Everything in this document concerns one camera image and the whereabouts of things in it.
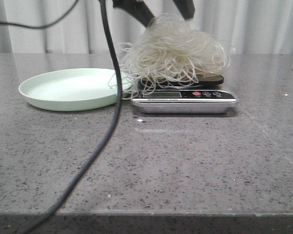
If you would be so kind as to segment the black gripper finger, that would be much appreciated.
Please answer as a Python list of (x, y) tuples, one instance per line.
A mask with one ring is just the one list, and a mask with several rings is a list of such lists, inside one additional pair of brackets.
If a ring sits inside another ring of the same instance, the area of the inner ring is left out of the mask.
[(126, 11), (145, 28), (147, 28), (151, 20), (154, 19), (154, 14), (143, 0), (114, 0), (113, 7)]
[(183, 19), (189, 20), (194, 17), (195, 7), (193, 0), (173, 0)]

